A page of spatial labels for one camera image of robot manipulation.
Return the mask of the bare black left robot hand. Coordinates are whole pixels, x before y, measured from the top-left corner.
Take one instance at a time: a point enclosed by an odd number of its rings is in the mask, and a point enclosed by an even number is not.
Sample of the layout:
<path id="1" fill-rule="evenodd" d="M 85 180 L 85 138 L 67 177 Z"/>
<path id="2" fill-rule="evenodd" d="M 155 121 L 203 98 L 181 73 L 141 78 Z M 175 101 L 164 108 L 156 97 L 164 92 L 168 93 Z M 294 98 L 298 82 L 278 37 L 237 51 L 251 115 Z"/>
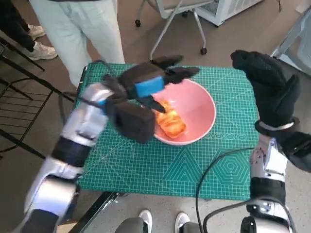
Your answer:
<path id="1" fill-rule="evenodd" d="M 153 98 L 169 84 L 179 84 L 199 73 L 198 67 L 178 67 L 182 55 L 162 56 L 140 63 L 125 71 L 118 81 L 129 100 L 137 100 L 143 106 L 165 113 L 165 108 Z"/>

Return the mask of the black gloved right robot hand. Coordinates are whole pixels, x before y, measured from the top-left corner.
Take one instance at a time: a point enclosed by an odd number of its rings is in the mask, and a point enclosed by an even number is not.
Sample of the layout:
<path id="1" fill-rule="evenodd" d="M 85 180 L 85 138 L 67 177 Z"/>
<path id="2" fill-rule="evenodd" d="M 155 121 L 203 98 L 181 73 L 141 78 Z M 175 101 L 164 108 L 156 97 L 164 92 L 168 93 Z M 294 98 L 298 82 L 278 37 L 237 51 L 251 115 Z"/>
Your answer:
<path id="1" fill-rule="evenodd" d="M 257 51 L 236 50 L 230 57 L 233 67 L 243 71 L 253 87 L 260 121 L 274 128 L 292 123 L 299 77 L 287 80 L 275 58 Z"/>

